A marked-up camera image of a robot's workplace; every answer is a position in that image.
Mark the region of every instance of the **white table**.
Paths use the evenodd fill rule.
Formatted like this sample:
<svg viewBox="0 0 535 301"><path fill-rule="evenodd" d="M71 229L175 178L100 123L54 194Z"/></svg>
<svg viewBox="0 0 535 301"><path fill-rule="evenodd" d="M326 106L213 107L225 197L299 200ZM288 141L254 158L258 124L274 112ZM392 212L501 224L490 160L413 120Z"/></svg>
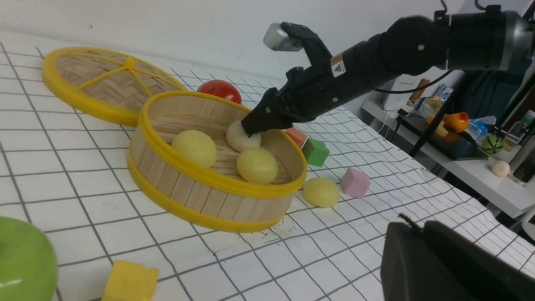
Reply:
<svg viewBox="0 0 535 301"><path fill-rule="evenodd" d="M395 118L388 116L385 121L387 112L383 111L377 102L366 100L362 109L377 121L384 121L386 126L395 128ZM411 144L415 144L419 138L404 126L400 126L398 134ZM535 208L535 182L532 181L527 187L522 187L509 177L499 178L491 172L492 165L497 160L509 161L518 149L512 153L502 151L496 156L491 156L489 160L468 161L452 161L429 144L424 145L421 151L507 215L518 217Z"/></svg>
<svg viewBox="0 0 535 301"><path fill-rule="evenodd" d="M430 175L348 110L297 127L331 154L307 178L340 181L348 167L372 184L317 208L299 191L273 228L212 231L156 206L133 183L125 155L133 128L74 110L41 81L42 56L73 44L0 32L0 215L28 221L52 241L59 263L54 301L102 296L112 263L159 269L153 301L382 300L386 227L407 214L438 220L535 277L535 246L498 224L473 198ZM156 57L190 89L212 76L232 81L253 108L282 80Z"/></svg>

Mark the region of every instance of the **red tomato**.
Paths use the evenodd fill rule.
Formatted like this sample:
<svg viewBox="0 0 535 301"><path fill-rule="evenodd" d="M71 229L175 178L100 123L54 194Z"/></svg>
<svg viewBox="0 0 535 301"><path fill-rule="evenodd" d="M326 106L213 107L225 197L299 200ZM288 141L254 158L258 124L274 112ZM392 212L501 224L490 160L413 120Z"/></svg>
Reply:
<svg viewBox="0 0 535 301"><path fill-rule="evenodd" d="M197 89L197 92L211 94L241 104L241 96L238 89L224 80L214 79L207 81Z"/></svg>

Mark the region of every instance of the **warning label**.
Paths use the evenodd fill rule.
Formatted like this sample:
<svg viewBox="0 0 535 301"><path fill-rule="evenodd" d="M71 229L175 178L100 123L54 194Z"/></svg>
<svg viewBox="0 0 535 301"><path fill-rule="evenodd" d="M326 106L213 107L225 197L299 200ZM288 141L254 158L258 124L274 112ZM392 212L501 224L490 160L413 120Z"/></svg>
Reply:
<svg viewBox="0 0 535 301"><path fill-rule="evenodd" d="M331 70L334 77L346 73L346 66L343 64L342 54L338 54L331 58Z"/></svg>

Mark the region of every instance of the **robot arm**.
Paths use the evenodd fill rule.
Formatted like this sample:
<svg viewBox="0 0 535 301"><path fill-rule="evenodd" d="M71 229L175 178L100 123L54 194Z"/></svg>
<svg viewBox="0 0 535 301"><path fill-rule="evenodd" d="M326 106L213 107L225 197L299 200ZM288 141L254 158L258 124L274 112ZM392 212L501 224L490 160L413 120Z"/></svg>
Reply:
<svg viewBox="0 0 535 301"><path fill-rule="evenodd" d="M305 49L311 66L286 72L280 89L266 91L243 120L248 135L304 123L379 88L401 74L443 70L506 70L533 55L534 28L516 12L451 14L435 12L401 18L386 32L332 56L309 28L272 24L264 43L275 51Z"/></svg>

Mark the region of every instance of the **yellow cube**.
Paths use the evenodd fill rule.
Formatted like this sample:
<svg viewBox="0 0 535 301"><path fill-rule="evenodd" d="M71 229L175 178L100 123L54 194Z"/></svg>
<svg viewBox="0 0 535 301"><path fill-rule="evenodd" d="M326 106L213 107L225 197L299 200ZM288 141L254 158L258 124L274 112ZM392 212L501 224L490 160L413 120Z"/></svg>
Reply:
<svg viewBox="0 0 535 301"><path fill-rule="evenodd" d="M157 281L158 269L116 260L101 301L150 301Z"/></svg>

